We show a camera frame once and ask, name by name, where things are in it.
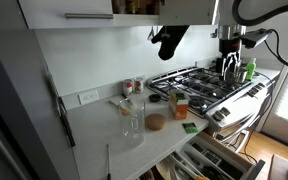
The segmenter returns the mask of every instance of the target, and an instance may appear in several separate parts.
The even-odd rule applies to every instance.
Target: backsplash
[[[149,78],[214,58],[219,55],[218,39],[210,38],[210,33],[216,27],[191,26],[168,61],[158,57],[160,43],[147,40],[151,31],[148,26],[35,32],[58,92],[67,96],[129,77]]]

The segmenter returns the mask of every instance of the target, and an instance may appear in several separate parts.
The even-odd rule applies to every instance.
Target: cabinet
[[[131,13],[127,1],[124,13]],[[217,14],[218,0],[137,1],[136,14],[119,14],[116,0],[19,0],[19,3],[30,29],[210,25],[215,23]]]

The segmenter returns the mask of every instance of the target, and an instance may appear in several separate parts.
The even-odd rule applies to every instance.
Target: white countertop
[[[263,68],[257,68],[256,71],[271,79],[279,74],[277,70]],[[254,77],[254,81],[269,82],[263,76]],[[76,141],[73,150],[81,180],[107,178],[107,143],[110,143],[111,147],[112,179],[134,180],[196,135],[196,133],[186,134],[182,123],[194,122],[199,132],[208,126],[207,120],[190,112],[186,120],[173,120],[168,102],[151,103],[148,100],[150,94],[153,92],[145,89],[143,94],[135,94],[131,97],[145,100],[146,115],[163,114],[167,118],[167,126],[155,132],[146,129],[144,142],[138,147],[125,145],[118,111],[113,105],[107,103],[108,100],[118,103],[122,100],[121,96],[114,96],[68,111],[68,119]]]

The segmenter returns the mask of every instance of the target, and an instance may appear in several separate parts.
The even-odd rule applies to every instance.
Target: bottle
[[[247,75],[246,75],[246,80],[252,80],[256,64],[255,64],[256,58],[252,58],[249,63],[246,65],[246,70],[247,70]]]

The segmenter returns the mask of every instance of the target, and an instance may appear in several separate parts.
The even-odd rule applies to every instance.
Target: refrigerator
[[[79,179],[48,75],[17,0],[0,0],[0,179]]]

